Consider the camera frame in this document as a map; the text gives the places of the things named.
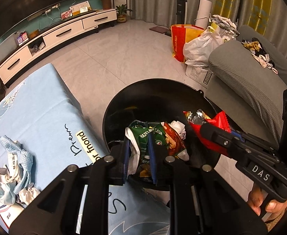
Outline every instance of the human hand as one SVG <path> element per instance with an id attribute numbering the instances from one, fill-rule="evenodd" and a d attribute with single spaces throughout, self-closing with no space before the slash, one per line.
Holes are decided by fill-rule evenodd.
<path id="1" fill-rule="evenodd" d="M 261 213 L 261 204 L 264 201 L 261 188 L 254 183 L 251 192 L 248 195 L 248 205 L 252 208 L 252 210 L 259 216 Z M 271 200 L 266 205 L 266 212 L 272 213 L 271 216 L 267 219 L 267 221 L 274 220 L 278 217 L 285 209 L 287 208 L 287 201 L 284 203 L 278 202 L 277 200 Z"/>

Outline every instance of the gray sofa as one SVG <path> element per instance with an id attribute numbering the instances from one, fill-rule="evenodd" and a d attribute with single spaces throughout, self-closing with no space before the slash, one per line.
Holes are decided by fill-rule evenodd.
<path id="1" fill-rule="evenodd" d="M 251 27 L 239 29 L 236 40 L 216 48 L 209 57 L 214 76 L 206 97 L 212 100 L 245 132 L 278 146 L 282 133 L 282 94 L 287 89 L 287 59 Z M 241 41 L 259 39 L 278 71 L 263 68 Z"/>

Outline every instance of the metal bolt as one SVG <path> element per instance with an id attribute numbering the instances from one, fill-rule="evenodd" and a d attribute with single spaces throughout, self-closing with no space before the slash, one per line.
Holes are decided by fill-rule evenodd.
<path id="1" fill-rule="evenodd" d="M 110 163 L 110 162 L 112 162 L 113 160 L 114 160 L 114 157 L 111 156 L 111 155 L 107 155 L 107 156 L 104 157 L 104 161 L 105 161 L 106 163 Z"/>
<path id="2" fill-rule="evenodd" d="M 209 172 L 212 170 L 212 167 L 209 165 L 209 164 L 205 164 L 202 166 L 202 169 L 205 171 L 205 172 Z"/>
<path id="3" fill-rule="evenodd" d="M 168 155 L 167 157 L 165 157 L 165 161 L 167 161 L 168 163 L 172 163 L 175 161 L 175 157 Z"/>
<path id="4" fill-rule="evenodd" d="M 71 164 L 71 165 L 67 166 L 67 170 L 69 172 L 74 172 L 75 170 L 77 170 L 77 166 L 75 164 Z"/>

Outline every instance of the tile floor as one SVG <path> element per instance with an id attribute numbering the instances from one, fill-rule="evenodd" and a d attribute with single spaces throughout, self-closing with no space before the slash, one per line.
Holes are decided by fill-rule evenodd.
<path id="1" fill-rule="evenodd" d="M 17 79 L 7 92 L 35 70 L 52 63 L 100 138 L 107 105 L 133 82 L 166 78 L 205 92 L 205 88 L 185 75 L 186 65 L 172 57 L 171 38 L 150 31 L 153 26 L 153 23 L 129 20 L 102 29 L 46 57 Z M 222 156 L 215 170 L 247 200 L 253 182 L 235 168 L 235 163 Z"/>

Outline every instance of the trash can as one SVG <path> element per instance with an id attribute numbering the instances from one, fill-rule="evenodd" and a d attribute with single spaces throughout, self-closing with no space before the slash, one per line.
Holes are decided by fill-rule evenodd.
<path id="1" fill-rule="evenodd" d="M 198 109 L 211 118 L 217 114 L 202 90 L 168 79 L 135 82 L 122 89 L 108 105 L 102 124 L 103 139 L 110 150 L 116 141 L 124 139 L 125 128 L 134 120 L 168 123 L 178 120 L 185 124 L 188 164 L 195 168 L 204 164 L 214 167 L 220 154 L 202 145 L 183 114 Z"/>

